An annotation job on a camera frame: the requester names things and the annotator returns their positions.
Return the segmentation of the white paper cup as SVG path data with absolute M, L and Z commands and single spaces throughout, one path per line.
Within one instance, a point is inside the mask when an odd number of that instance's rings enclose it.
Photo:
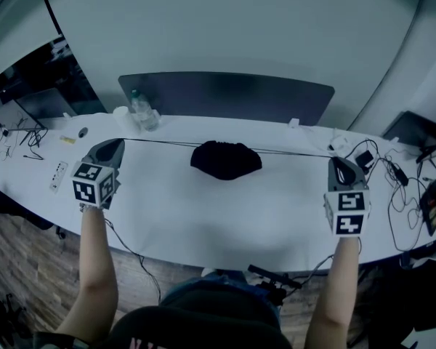
M 139 135 L 141 128 L 134 119 L 130 110 L 126 106 L 119 106 L 113 110 L 113 118 L 116 120 L 120 128 L 124 130 L 127 135 Z

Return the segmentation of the white crumpled item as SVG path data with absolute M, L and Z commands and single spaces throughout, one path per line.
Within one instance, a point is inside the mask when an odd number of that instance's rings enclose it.
M 348 141 L 348 139 L 343 134 L 339 134 L 338 132 L 334 133 L 328 144 L 328 150 L 332 153 L 337 154 L 342 154 L 343 152 L 348 150 L 349 147 L 350 142 Z

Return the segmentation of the white chair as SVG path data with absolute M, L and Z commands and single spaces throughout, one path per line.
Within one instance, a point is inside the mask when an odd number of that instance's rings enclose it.
M 420 268 L 428 261 L 436 261 L 436 240 L 402 253 L 399 263 L 403 270 L 413 270 Z

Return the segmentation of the person's left forearm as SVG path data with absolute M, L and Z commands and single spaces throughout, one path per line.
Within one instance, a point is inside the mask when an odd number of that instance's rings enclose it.
M 57 333 L 94 344 L 110 333 L 118 307 L 118 284 L 101 209 L 82 212 L 79 291 Z

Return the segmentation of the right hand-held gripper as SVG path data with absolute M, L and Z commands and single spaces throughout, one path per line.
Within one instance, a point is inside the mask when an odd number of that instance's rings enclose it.
M 324 209 L 334 236 L 362 235 L 371 212 L 371 200 L 366 176 L 358 165 L 348 159 L 330 158 Z

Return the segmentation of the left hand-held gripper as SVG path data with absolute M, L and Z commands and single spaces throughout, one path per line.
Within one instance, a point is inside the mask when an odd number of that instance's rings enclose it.
M 109 209 L 120 183 L 117 181 L 124 157 L 122 138 L 106 140 L 90 148 L 71 172 L 75 200 L 85 206 Z

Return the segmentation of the black power brick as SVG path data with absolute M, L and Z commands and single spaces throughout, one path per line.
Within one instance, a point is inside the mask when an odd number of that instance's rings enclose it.
M 404 187 L 406 187 L 409 183 L 409 179 L 407 175 L 404 173 L 404 171 L 397 165 L 390 163 L 389 164 L 390 169 L 394 173 L 395 179 Z

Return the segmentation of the black power adapter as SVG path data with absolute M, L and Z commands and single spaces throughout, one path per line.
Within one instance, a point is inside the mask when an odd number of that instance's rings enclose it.
M 355 157 L 355 162 L 360 168 L 367 167 L 373 160 L 374 156 L 369 150 L 366 150 Z

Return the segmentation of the black monitor right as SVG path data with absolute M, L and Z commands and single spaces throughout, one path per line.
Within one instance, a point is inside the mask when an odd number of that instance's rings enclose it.
M 382 137 L 385 140 L 397 139 L 399 143 L 418 148 L 436 146 L 436 123 L 406 111 L 392 122 Z

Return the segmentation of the black office chair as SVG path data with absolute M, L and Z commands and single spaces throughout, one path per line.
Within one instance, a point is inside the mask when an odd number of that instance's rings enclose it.
M 405 349 L 412 332 L 436 329 L 436 261 L 413 270 L 385 265 L 363 316 L 368 349 Z
M 26 313 L 26 307 L 13 294 L 0 299 L 0 349 L 33 349 L 33 334 Z

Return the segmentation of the person's black top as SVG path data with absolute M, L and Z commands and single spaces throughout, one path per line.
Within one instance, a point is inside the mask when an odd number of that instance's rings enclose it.
M 201 283 L 127 313 L 95 344 L 38 332 L 33 349 L 291 349 L 275 312 L 231 286 Z

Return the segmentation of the black belt pack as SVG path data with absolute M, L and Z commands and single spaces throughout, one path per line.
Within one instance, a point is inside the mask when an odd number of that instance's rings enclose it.
M 260 277 L 261 282 L 257 287 L 265 290 L 267 299 L 278 307 L 283 305 L 289 295 L 302 288 L 302 284 L 289 278 L 287 273 L 277 274 L 255 265 L 248 266 L 248 272 Z

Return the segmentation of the clear plastic water bottle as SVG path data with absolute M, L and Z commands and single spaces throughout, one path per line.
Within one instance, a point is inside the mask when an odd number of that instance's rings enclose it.
M 131 104 L 139 122 L 146 131 L 152 132 L 159 127 L 159 119 L 151 108 L 148 99 L 136 89 L 131 91 Z

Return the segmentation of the black cloth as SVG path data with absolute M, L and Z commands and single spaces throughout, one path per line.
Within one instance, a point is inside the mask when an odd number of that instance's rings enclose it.
M 140 138 L 125 138 L 125 140 L 193 148 L 190 157 L 191 167 L 223 181 L 235 180 L 259 171 L 263 167 L 259 153 L 242 143 L 225 143 L 210 140 L 198 144 Z

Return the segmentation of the wide dark grey divider panel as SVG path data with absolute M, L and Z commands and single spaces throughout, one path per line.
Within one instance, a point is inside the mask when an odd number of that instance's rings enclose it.
M 120 76 L 126 96 L 137 90 L 162 115 L 245 119 L 315 126 L 335 89 L 244 73 L 163 72 Z

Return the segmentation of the person's right forearm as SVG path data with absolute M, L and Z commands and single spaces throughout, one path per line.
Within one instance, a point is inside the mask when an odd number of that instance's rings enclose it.
M 310 321 L 304 349 L 347 349 L 357 296 L 359 251 L 357 238 L 339 239 Z

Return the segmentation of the white power strip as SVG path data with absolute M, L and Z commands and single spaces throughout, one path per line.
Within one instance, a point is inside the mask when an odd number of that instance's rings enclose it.
M 67 168 L 68 168 L 68 164 L 65 163 L 64 161 L 61 161 L 57 165 L 57 168 L 56 168 L 54 174 L 52 175 L 52 179 L 51 179 L 50 186 L 49 186 L 49 189 L 51 190 L 51 192 L 53 192 L 53 193 L 58 192 L 58 189 L 59 189 L 60 184 L 65 176 Z

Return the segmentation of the black food tray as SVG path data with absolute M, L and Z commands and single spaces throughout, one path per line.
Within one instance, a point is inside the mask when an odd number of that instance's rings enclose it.
M 428 234 L 433 236 L 436 231 L 436 180 L 429 181 L 429 185 L 421 195 L 419 205 Z

